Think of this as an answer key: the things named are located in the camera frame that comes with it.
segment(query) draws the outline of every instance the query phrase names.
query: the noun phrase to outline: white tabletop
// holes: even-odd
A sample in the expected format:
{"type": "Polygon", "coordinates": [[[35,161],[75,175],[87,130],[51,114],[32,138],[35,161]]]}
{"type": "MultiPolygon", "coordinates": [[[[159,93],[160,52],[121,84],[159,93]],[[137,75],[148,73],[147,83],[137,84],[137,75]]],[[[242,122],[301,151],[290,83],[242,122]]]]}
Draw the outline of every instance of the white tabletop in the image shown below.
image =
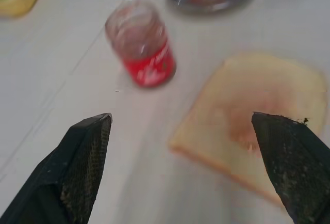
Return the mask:
{"type": "Polygon", "coordinates": [[[328,78],[325,0],[253,0],[208,17],[152,0],[178,64],[174,78],[154,90],[130,82],[105,39],[104,22],[121,1],[39,0],[26,17],[0,21],[0,213],[70,126],[111,112],[89,223],[290,223],[264,199],[170,153],[167,142],[210,74],[234,53],[300,59],[328,78]]]}

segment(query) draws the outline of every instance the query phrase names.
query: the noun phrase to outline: white bread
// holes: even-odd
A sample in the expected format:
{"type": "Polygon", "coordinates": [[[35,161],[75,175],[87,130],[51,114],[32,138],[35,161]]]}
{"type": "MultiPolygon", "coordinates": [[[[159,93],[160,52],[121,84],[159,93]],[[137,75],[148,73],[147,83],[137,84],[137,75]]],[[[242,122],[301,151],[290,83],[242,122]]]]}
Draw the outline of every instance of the white bread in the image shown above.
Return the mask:
{"type": "Polygon", "coordinates": [[[207,82],[170,147],[282,206],[260,155],[252,112],[301,122],[308,118],[308,127],[319,135],[325,120],[326,91],[321,74],[292,60],[263,53],[234,56],[207,82]]]}

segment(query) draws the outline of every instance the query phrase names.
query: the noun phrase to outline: jar label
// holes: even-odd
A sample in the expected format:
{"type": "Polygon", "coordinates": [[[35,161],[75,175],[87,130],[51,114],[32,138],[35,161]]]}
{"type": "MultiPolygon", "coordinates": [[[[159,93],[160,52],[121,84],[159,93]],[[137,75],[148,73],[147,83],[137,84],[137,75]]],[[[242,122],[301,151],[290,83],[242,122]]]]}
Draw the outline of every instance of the jar label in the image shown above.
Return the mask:
{"type": "Polygon", "coordinates": [[[123,63],[132,79],[143,87],[153,87],[163,83],[175,70],[175,61],[167,42],[150,57],[138,61],[124,59],[123,63]]]}

